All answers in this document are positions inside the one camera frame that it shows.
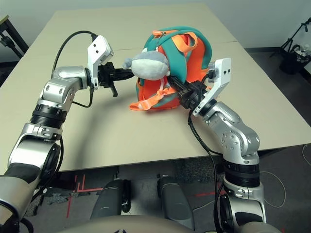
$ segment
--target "backpack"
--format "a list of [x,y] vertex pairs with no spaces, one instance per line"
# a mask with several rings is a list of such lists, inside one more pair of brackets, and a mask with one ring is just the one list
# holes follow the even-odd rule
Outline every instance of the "backpack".
[[[183,83],[201,81],[207,74],[212,56],[211,45],[203,34],[185,26],[153,31],[144,46],[144,51],[152,50],[166,56],[170,75]],[[177,93],[166,76],[155,81],[139,77],[136,92],[138,102],[130,104],[132,110],[172,109],[179,105]]]

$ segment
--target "white wall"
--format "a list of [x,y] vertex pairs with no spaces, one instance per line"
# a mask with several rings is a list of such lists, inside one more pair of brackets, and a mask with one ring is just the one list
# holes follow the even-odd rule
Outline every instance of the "white wall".
[[[0,0],[31,45],[56,10],[195,2],[197,0]],[[199,0],[205,2],[244,47],[280,46],[294,30],[297,13],[309,0]],[[0,45],[0,62],[17,60]]]

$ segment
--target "table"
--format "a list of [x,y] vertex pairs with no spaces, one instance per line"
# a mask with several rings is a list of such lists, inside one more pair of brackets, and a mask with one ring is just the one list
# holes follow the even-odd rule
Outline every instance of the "table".
[[[3,32],[6,31],[10,37],[15,41],[15,43],[19,46],[19,48],[25,53],[27,49],[29,48],[26,42],[23,40],[23,38],[20,36],[18,31],[15,29],[15,27],[12,25],[12,23],[9,20],[8,15],[1,15],[0,16],[0,35],[1,37],[5,37]],[[8,46],[13,52],[21,58],[23,55],[15,48],[15,45],[8,45],[6,42],[1,42],[4,46]]]
[[[165,18],[168,13],[170,21]],[[30,119],[51,75],[55,55],[69,34],[90,30],[104,35],[115,52],[111,61],[120,67],[125,58],[141,52],[152,30],[183,24],[207,36],[213,48],[212,60],[232,58],[232,81],[218,100],[239,113],[245,124],[258,133],[260,150],[311,142],[310,126],[204,4],[58,11],[0,88],[0,173],[5,171],[7,157]],[[87,35],[73,38],[59,66],[85,66],[89,44]],[[117,98],[112,97],[110,89],[100,88],[94,93],[90,109],[72,105],[63,126],[62,171],[206,155],[191,134],[188,112],[182,107],[157,112],[129,109],[129,104],[137,100],[135,82],[136,78],[115,82]],[[75,97],[81,103],[88,103],[88,99],[87,90]],[[206,144],[221,151],[217,137],[201,119],[196,118],[194,124]]]

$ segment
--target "plush toy ear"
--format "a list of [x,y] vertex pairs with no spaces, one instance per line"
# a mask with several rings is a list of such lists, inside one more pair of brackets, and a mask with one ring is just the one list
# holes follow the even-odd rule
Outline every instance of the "plush toy ear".
[[132,66],[132,58],[126,58],[124,63],[122,64],[123,69],[128,69],[129,67]]

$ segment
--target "white cable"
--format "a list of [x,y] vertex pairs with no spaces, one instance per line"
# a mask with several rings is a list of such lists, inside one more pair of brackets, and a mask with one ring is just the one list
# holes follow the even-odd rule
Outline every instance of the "white cable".
[[284,200],[283,200],[283,202],[282,202],[281,205],[279,205],[279,206],[272,205],[271,203],[269,203],[269,202],[266,200],[266,198],[264,199],[264,201],[265,201],[268,205],[270,205],[270,206],[272,206],[272,207],[274,207],[274,208],[282,208],[283,205],[285,204],[285,200],[286,200],[286,189],[285,189],[285,186],[284,186],[283,182],[281,181],[281,179],[280,179],[279,177],[277,177],[277,176],[276,176],[275,174],[273,174],[272,172],[269,172],[269,171],[261,171],[260,173],[267,173],[267,174],[273,175],[275,178],[277,178],[277,180],[278,180],[278,181],[281,183],[281,185],[283,186],[283,189],[284,189]]
[[311,163],[307,160],[305,154],[304,154],[304,150],[308,145],[304,145],[302,148],[302,157],[304,158],[304,160],[307,162],[307,164],[309,164],[309,166],[311,166]]
[[194,212],[194,211],[197,211],[197,210],[199,210],[199,209],[202,209],[202,208],[208,206],[209,204],[212,204],[214,201],[215,201],[215,200],[212,200],[212,201],[206,203],[205,205],[202,205],[202,206],[200,206],[200,207],[194,208],[192,211]]

